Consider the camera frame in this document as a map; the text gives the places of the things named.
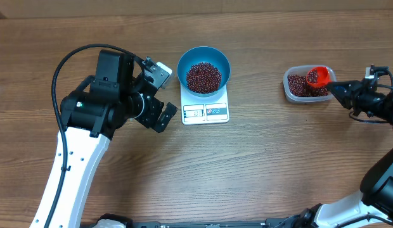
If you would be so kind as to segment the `red measuring scoop blue handle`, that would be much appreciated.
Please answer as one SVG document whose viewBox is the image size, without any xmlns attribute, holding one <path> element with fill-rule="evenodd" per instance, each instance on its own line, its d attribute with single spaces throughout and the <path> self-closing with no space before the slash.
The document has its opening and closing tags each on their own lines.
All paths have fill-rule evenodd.
<svg viewBox="0 0 393 228">
<path fill-rule="evenodd" d="M 313 87 L 313 88 L 324 87 L 329 82 L 331 82 L 330 73 L 329 73 L 327 67 L 325 67 L 325 66 L 316 66 L 313 69 L 317 69 L 319 77 L 318 77 L 318 83 L 317 84 L 309 84 L 307 82 L 311 87 Z"/>
</svg>

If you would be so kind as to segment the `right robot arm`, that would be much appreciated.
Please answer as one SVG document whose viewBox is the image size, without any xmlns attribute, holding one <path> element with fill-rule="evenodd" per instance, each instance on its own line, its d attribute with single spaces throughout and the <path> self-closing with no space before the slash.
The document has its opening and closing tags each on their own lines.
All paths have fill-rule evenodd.
<svg viewBox="0 0 393 228">
<path fill-rule="evenodd" d="M 393 126 L 393 85 L 374 78 L 330 82 L 326 88 L 353 115 L 364 112 Z M 393 226 L 393 148 L 367 171 L 357 192 L 304 210 L 291 226 L 362 227 L 379 222 Z"/>
</svg>

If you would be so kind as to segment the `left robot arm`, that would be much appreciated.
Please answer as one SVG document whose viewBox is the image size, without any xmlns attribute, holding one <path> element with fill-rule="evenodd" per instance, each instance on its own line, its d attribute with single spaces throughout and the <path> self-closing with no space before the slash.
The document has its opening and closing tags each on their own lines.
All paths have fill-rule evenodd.
<svg viewBox="0 0 393 228">
<path fill-rule="evenodd" d="M 96 72 L 61 102 L 56 82 L 63 65 L 80 51 L 100 48 Z M 58 124 L 53 166 L 31 227 L 79 227 L 96 169 L 115 131 L 129 119 L 157 133 L 165 130 L 177 108 L 155 98 L 174 72 L 116 46 L 79 47 L 56 67 L 51 99 Z"/>
</svg>

